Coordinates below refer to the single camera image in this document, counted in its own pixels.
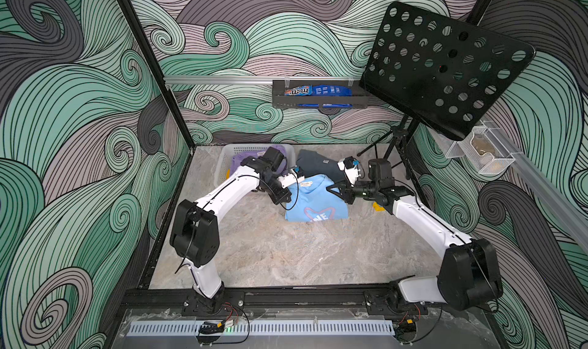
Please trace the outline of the purple Persist t-shirt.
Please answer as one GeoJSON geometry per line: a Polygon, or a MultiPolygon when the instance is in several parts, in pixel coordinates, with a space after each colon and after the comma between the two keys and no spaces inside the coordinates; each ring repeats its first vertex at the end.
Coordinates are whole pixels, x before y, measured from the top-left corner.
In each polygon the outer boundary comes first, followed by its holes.
{"type": "MultiPolygon", "coordinates": [[[[273,148],[277,149],[284,156],[284,159],[282,160],[280,166],[277,169],[278,174],[284,174],[287,166],[286,148],[284,148],[283,145],[275,145],[273,148]]],[[[241,153],[235,154],[235,156],[232,157],[231,161],[230,175],[232,175],[237,170],[237,168],[241,165],[241,162],[247,157],[263,157],[265,152],[266,149],[256,149],[251,151],[243,151],[241,153]]]]}

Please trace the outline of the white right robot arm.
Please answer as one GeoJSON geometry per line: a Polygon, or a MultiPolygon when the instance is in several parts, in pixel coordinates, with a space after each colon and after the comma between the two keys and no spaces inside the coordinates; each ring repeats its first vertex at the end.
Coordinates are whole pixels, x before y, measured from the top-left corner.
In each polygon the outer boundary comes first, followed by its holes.
{"type": "Polygon", "coordinates": [[[407,185],[396,181],[389,161],[376,158],[364,170],[354,157],[338,162],[344,179],[328,188],[347,204],[373,201],[410,226],[441,258],[435,276],[396,281],[396,294],[406,303],[445,304],[463,311],[496,301],[503,294],[496,248],[476,240],[440,219],[407,185]]]}

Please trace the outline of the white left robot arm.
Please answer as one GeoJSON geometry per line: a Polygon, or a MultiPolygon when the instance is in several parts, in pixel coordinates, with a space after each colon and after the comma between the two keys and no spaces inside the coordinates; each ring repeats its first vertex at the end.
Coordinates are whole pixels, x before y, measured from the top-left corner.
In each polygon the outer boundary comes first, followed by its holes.
{"type": "Polygon", "coordinates": [[[302,177],[299,168],[280,173],[284,154],[270,147],[260,157],[246,157],[234,173],[207,195],[196,201],[183,200],[175,212],[170,245],[182,258],[180,267],[188,267],[193,289],[204,302],[219,305],[224,283],[214,258],[220,248],[220,223],[228,212],[253,191],[263,191],[275,205],[291,201],[289,186],[302,177]]]}

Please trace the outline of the grey t-shirt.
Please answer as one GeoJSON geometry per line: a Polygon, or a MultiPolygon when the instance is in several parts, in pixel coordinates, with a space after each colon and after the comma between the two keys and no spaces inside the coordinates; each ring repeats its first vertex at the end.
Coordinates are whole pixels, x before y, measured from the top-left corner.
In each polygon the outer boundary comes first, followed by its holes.
{"type": "Polygon", "coordinates": [[[345,180],[344,171],[339,169],[338,161],[325,157],[316,151],[300,150],[296,165],[306,177],[325,175],[334,183],[345,180]]]}

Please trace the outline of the light blue t-shirt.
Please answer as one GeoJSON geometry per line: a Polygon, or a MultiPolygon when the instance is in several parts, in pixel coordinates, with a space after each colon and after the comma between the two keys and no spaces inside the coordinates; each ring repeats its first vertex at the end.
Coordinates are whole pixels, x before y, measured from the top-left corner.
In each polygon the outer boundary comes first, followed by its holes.
{"type": "Polygon", "coordinates": [[[348,219],[348,205],[327,190],[333,184],[328,176],[318,174],[290,185],[292,197],[286,205],[285,219],[296,223],[348,219]]]}

